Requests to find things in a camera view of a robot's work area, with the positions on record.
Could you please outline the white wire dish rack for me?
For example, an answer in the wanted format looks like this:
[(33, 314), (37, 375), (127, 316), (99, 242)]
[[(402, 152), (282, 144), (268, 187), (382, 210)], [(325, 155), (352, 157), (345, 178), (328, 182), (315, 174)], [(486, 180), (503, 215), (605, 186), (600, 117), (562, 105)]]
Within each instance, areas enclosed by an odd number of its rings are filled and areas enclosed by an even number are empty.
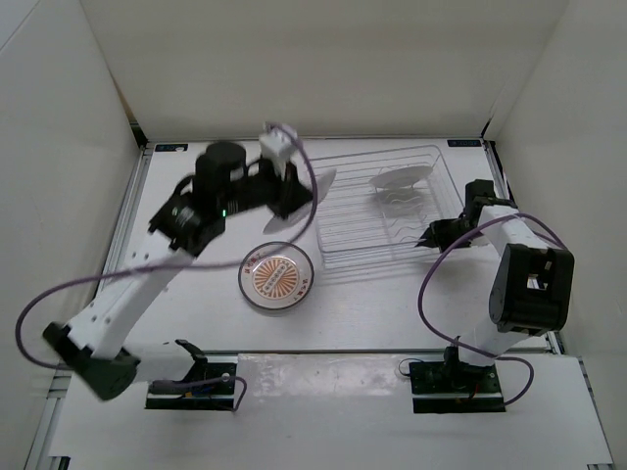
[[(401, 189), (368, 183), (380, 173), (412, 165), (430, 165), (433, 171)], [(320, 157), (313, 167), (318, 174), (336, 171), (316, 215), (317, 239), (328, 264), (416, 255), (415, 245), (429, 224), (455, 218), (462, 209), (444, 156), (434, 145)]]

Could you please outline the orange patterned glass plate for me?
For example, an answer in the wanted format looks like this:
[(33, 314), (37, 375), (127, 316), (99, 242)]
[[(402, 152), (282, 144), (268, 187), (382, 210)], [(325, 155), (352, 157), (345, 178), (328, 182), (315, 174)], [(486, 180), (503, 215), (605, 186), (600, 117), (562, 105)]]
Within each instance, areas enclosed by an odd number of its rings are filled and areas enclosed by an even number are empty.
[(281, 311), (296, 306), (314, 283), (314, 264), (300, 247), (287, 242), (257, 246), (238, 270), (238, 285), (253, 307)]

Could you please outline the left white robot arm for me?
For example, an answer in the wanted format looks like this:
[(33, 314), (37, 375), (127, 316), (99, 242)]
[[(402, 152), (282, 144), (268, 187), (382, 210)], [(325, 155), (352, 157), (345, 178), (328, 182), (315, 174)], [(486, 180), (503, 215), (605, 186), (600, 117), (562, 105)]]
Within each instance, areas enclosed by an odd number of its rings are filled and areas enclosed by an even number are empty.
[(142, 314), (183, 269), (225, 230), (229, 216), (259, 207), (287, 219), (317, 204), (292, 161), (300, 143), (275, 135), (259, 139), (261, 154), (249, 163), (243, 146), (210, 144), (149, 221), (143, 245), (126, 271), (116, 273), (91, 303), (65, 324), (50, 323), (45, 342), (100, 400), (112, 400), (134, 383), (157, 392), (194, 392), (208, 386), (203, 352), (186, 340), (143, 354), (126, 338)]

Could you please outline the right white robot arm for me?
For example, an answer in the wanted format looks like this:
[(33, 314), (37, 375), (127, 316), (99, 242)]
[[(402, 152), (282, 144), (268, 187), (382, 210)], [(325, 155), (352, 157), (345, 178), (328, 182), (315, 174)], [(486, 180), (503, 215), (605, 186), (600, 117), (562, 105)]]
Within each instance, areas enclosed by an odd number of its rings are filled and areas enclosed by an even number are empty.
[[(436, 220), (420, 236), (419, 247), (440, 251), (418, 291), (417, 309), (423, 324), (450, 345), (445, 349), (440, 379), (460, 392), (475, 377), (488, 373), (496, 359), (521, 341), (563, 328), (569, 309), (574, 255), (553, 237), (551, 243), (525, 221), (541, 221), (521, 212), (509, 200), (480, 196), (461, 216)], [(423, 301), (428, 282), (454, 249), (467, 248), (483, 236), (494, 247), (500, 264), (489, 295), (488, 315), (469, 333), (449, 337), (426, 318)]]

